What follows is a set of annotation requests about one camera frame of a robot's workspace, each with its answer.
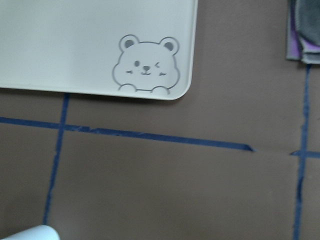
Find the light blue plastic cup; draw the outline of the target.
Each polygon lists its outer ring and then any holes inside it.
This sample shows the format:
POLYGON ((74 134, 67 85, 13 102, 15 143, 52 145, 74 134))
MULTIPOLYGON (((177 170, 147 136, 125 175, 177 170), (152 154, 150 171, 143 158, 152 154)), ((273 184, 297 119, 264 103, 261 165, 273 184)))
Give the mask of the light blue plastic cup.
POLYGON ((4 240, 60 240, 58 232, 47 225, 39 225, 7 236, 4 240))

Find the cream bear serving tray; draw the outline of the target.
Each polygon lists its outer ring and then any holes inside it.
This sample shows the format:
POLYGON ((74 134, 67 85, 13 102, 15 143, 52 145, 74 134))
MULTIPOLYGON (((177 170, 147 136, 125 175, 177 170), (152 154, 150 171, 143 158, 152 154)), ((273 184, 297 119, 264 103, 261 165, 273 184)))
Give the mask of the cream bear serving tray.
POLYGON ((0 86, 176 100, 192 81, 196 0, 3 0, 0 86))

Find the folded grey cloth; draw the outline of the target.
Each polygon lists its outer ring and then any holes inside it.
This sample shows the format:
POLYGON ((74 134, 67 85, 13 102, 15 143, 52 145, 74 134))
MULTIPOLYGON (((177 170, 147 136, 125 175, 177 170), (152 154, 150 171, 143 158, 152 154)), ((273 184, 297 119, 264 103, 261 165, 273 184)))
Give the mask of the folded grey cloth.
POLYGON ((286 59, 320 64, 320 1, 289 0, 286 59))

